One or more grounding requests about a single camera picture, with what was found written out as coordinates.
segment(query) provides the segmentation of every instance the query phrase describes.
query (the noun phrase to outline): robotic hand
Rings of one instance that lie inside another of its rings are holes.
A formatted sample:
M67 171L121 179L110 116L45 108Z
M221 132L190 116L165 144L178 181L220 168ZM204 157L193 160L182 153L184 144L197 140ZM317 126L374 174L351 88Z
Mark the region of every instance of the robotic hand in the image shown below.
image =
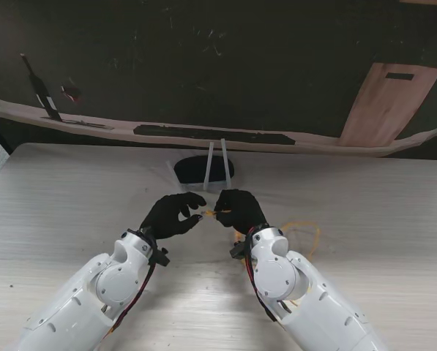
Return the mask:
M246 235L231 250L242 257L255 294L304 351L387 351L365 315L270 227L258 201L241 190L223 190L215 206L225 227ZM251 258L257 260L253 268Z
M93 257L57 292L52 301L28 318L20 339L6 350L92 351L115 330L140 298L156 264L167 265L157 239L184 234L201 220L190 215L205 200L191 192L158 200L138 231L117 240L114 253ZM178 219L179 212L185 217ZM149 270L143 284L139 276Z

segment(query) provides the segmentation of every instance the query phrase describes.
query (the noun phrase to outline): white plastic casing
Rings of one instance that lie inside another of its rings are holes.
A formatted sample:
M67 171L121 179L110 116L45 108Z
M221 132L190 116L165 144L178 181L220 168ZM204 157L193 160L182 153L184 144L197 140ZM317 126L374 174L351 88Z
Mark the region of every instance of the white plastic casing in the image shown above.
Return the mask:
M276 228L253 236L255 285L262 301L304 351L387 351L366 316L298 252ZM279 301L296 300L284 309Z
M138 274L150 254L151 248L145 241L132 233L126 234L116 241L112 256L100 254L92 258L46 307L28 318L20 339L6 350L94 350L139 290ZM110 292L104 301L97 295L103 289Z

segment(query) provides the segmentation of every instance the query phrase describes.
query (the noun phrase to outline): black strip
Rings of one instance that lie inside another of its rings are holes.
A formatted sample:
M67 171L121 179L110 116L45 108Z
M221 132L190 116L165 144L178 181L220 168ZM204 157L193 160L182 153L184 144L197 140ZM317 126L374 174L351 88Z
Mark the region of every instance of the black strip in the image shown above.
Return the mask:
M163 137L188 137L191 139L220 140L224 137L229 141L243 143L294 145L295 141L283 134L266 134L254 132L233 132L213 129L178 128L141 125L133 130L135 135L154 135Z
M137 143L127 140L105 139L91 135L72 134L58 129L35 126L23 122L12 121L0 117L0 135L5 137L7 143L15 150L24 143L48 143L70 145L97 145L97 146L133 146L141 148L187 148L195 150L208 150L206 147L174 145L174 144L151 144Z
M245 248L244 248L244 257L246 259L246 267L249 268L249 279L250 283L254 288L255 296L257 297L257 300L261 304L261 306L264 308L264 311L267 315L267 317L270 318L272 322L277 322L277 318L273 315L273 313L269 310L269 308L266 306L266 304L262 301L261 297L258 294L257 287L254 282L254 268L253 268L253 261L251 258L251 249L252 249L252 242L253 242L253 233L248 233L246 235L246 239L244 240Z
M389 72L386 74L387 79L401 79L401 80L412 80L414 79L415 75L412 75L411 73L392 73Z

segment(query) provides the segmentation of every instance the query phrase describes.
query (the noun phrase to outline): wooden board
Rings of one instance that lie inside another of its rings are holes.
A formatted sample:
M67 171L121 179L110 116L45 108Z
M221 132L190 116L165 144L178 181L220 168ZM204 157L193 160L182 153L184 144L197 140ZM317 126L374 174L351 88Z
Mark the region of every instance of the wooden board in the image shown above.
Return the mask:
M390 145L414 116L436 78L436 68L373 64L351 108L340 145Z

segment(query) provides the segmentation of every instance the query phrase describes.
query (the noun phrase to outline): black gloved hand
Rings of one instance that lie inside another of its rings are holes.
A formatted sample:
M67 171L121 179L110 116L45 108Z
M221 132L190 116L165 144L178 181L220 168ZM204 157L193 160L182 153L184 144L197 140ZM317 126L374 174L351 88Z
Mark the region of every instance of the black gloved hand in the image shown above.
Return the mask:
M140 228L151 227L155 239L166 239L176 234L184 234L202 219L200 214L191 216L189 207L196 210L199 206L205 205L204 198L193 192L166 195L153 205ZM179 212L187 219L180 222Z
M252 227L267 223L255 197L244 190L223 190L214 209L216 218L225 227L247 234Z

